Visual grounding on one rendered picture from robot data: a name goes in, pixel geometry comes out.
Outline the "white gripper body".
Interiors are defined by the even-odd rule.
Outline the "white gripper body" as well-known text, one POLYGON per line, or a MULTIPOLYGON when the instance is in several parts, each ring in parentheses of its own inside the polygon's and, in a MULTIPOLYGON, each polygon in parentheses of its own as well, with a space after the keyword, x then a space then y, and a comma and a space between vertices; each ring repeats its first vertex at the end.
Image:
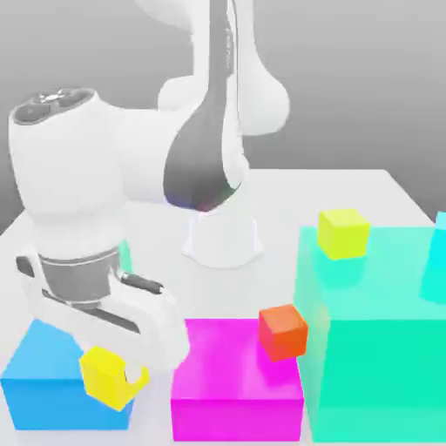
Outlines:
POLYGON ((150 370, 176 369, 187 357, 186 324, 172 296, 113 282, 111 294, 100 301, 99 310, 135 324, 138 330, 47 297, 39 285, 31 287, 32 313, 72 335, 81 348, 100 346, 125 362, 150 370))

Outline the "small teal cube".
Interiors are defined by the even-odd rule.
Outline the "small teal cube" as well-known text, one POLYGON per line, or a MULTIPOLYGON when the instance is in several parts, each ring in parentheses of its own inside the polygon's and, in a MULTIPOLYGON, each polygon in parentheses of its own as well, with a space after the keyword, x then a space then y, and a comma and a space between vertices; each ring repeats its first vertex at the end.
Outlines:
POLYGON ((120 269, 126 273, 133 273, 132 256, 129 244, 123 240, 118 245, 118 256, 120 269))

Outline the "small orange cube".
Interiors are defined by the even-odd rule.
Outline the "small orange cube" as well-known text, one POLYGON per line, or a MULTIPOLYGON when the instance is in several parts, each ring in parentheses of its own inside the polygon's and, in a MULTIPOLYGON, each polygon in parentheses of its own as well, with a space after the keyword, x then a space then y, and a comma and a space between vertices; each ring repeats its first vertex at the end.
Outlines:
POLYGON ((308 325, 293 304, 261 309, 258 336, 272 362, 306 354, 308 325))

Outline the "small lime yellow cube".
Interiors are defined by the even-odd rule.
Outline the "small lime yellow cube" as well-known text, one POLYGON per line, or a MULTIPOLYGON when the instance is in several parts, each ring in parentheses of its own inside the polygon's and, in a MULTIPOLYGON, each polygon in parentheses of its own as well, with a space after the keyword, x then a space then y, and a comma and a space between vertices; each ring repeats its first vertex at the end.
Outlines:
POLYGON ((319 212, 317 244, 330 260, 361 258, 366 254, 370 223, 354 208, 319 212))

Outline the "small cyan cube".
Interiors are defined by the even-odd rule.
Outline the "small cyan cube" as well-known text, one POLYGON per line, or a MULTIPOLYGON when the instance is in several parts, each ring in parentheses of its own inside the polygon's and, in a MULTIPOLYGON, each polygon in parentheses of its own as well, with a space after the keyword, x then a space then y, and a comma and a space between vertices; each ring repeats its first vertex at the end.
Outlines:
POLYGON ((436 215, 420 295, 427 301, 446 305, 446 211, 436 215))

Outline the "large blue box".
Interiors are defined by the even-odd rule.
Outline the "large blue box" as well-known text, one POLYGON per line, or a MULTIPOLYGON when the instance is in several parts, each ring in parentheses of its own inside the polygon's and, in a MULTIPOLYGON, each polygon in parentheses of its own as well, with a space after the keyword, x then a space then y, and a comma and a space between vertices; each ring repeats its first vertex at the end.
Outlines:
POLYGON ((83 351, 63 331, 34 320, 0 376, 17 430, 126 430, 133 404, 118 412, 89 397, 78 360, 83 351))

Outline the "large magenta box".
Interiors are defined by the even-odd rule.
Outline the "large magenta box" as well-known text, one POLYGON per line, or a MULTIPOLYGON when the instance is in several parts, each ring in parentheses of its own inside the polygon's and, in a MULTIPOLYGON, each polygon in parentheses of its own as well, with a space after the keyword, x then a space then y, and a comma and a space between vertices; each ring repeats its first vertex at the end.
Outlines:
POLYGON ((172 380, 177 442, 297 442, 304 397, 297 361, 272 362, 255 319, 189 319, 190 353, 172 380))

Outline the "large teal box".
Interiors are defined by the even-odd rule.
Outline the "large teal box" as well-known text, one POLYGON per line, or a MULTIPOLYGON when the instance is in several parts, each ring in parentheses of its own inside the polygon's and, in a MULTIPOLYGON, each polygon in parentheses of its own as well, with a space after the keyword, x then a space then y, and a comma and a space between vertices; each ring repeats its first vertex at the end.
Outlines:
POLYGON ((420 295, 434 230, 375 227, 351 260, 300 230, 298 364, 315 442, 446 443, 446 305, 420 295))

